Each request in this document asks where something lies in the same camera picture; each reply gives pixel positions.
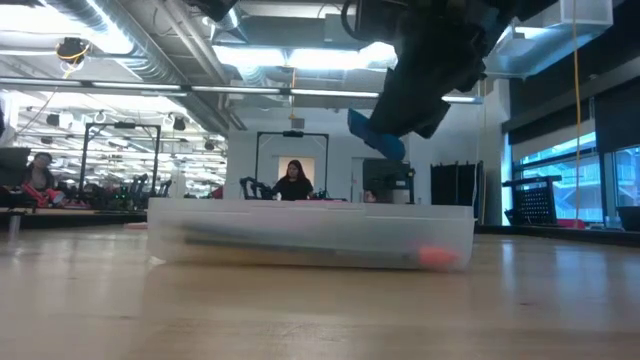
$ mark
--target table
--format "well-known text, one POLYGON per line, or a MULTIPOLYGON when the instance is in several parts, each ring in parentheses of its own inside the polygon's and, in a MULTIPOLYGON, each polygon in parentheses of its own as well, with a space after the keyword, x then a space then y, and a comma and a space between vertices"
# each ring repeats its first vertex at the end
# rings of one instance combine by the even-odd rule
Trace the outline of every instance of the table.
POLYGON ((2 359, 638 359, 640 251, 479 235, 459 274, 156 264, 146 232, 0 242, 2 359))

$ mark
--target window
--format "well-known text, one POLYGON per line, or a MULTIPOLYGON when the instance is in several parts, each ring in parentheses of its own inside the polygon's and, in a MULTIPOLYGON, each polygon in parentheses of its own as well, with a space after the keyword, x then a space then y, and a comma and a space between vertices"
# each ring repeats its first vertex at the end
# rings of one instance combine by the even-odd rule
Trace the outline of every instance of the window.
MULTIPOLYGON (((524 178, 561 175, 562 180, 553 183, 553 197, 558 219, 576 217, 576 160, 522 170, 524 178)), ((600 162, 597 156, 580 159, 580 215, 586 222, 602 221, 602 189, 600 187, 600 162)))
MULTIPOLYGON (((580 150, 594 149, 596 133, 580 137, 580 150)), ((575 219, 576 203, 576 151, 578 142, 569 140, 549 149, 531 154, 515 165, 517 178, 538 176, 562 176, 553 183, 553 197, 558 219, 575 219)), ((586 222, 602 222, 602 188, 600 181, 600 161, 595 151, 584 154, 580 159, 580 214, 586 222)))
POLYGON ((640 146, 616 152, 618 206, 640 205, 640 146))
MULTIPOLYGON (((526 165, 532 162, 551 159, 556 156, 566 155, 566 154, 575 154, 578 147, 578 142, 576 139, 569 140, 560 145, 556 145, 546 150, 542 150, 535 154, 531 154, 529 156, 525 156, 520 160, 520 164, 526 165)), ((596 147, 596 133, 592 132, 580 137, 580 150, 591 149, 596 147)))

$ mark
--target person sitting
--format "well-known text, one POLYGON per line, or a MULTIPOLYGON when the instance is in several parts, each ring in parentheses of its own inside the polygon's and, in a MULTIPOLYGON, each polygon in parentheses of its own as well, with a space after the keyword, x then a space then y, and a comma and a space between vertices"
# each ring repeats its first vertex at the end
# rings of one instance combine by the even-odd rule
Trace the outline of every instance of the person sitting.
POLYGON ((51 154, 37 153, 24 172, 22 184, 29 185, 39 192, 52 189, 55 186, 55 179, 51 171, 49 171, 49 165, 52 161, 51 154))
POLYGON ((48 169, 52 160, 49 153, 37 153, 22 178, 22 190, 41 208, 48 207, 50 202, 59 203, 64 199, 60 192, 53 190, 55 179, 48 169))
POLYGON ((304 174, 300 161, 289 162, 287 174, 278 180, 273 193, 280 193, 281 199, 285 201, 307 200, 313 194, 313 185, 304 174))
POLYGON ((364 202, 366 203, 376 203, 378 202, 378 194, 374 190, 365 190, 364 192, 364 202))

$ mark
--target black shirt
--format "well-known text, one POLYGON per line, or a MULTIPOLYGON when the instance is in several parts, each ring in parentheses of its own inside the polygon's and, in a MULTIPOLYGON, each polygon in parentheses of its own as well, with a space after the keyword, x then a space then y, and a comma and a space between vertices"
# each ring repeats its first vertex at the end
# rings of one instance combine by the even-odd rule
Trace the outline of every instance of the black shirt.
POLYGON ((283 177, 278 180, 273 190, 274 193, 280 193, 282 195, 282 200, 306 200, 307 196, 313 191, 313 185, 311 185, 309 179, 289 181, 289 179, 283 177))

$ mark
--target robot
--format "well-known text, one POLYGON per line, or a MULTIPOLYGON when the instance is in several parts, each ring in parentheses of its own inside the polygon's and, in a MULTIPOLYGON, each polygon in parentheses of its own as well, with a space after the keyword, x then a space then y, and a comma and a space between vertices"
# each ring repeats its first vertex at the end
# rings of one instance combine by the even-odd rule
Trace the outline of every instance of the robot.
MULTIPOLYGON (((225 21, 237 0, 184 0, 214 21, 225 21)), ((442 96, 470 91, 484 79, 483 59, 517 17, 525 21, 557 0, 346 0, 345 31, 364 42, 385 42, 398 55, 370 118, 350 111, 351 133, 387 158, 401 160, 400 137, 430 138, 450 105, 442 96), (357 6, 351 28, 347 12, 357 6)))

